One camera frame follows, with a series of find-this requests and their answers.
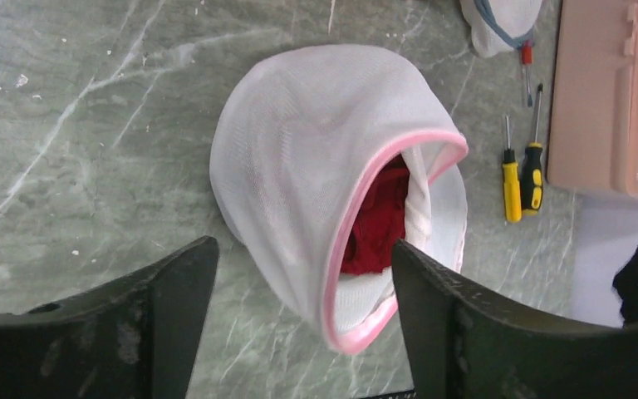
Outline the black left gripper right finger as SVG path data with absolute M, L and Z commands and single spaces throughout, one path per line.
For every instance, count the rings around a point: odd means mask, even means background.
M 531 308 L 405 241 L 392 272 L 417 397 L 638 398 L 638 323 Z

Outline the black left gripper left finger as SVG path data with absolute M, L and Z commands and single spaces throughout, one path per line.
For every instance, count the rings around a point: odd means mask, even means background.
M 183 398 L 218 268 L 204 236 L 133 273 L 0 313 L 0 398 Z

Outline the red bra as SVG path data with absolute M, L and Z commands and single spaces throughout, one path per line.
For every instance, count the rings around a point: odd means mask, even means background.
M 393 245 L 405 237 L 405 200 L 410 171 L 401 155 L 389 161 L 366 192 L 351 228 L 341 272 L 352 276 L 383 273 Z

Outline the white mesh pink-zip laundry bag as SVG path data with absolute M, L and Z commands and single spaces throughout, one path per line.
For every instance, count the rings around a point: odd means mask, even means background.
M 404 239 L 459 271 L 468 145 L 419 69 L 383 47 L 333 44 L 269 57 L 236 85 L 209 165 L 227 226 L 268 285 L 337 352 L 357 354 L 397 310 L 391 266 L 341 272 L 380 170 L 410 171 Z

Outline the white mesh blue-zip laundry bag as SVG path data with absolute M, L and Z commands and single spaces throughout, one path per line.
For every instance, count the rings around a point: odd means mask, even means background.
M 542 0 L 460 0 L 459 4 L 480 57 L 534 44 L 534 26 Z

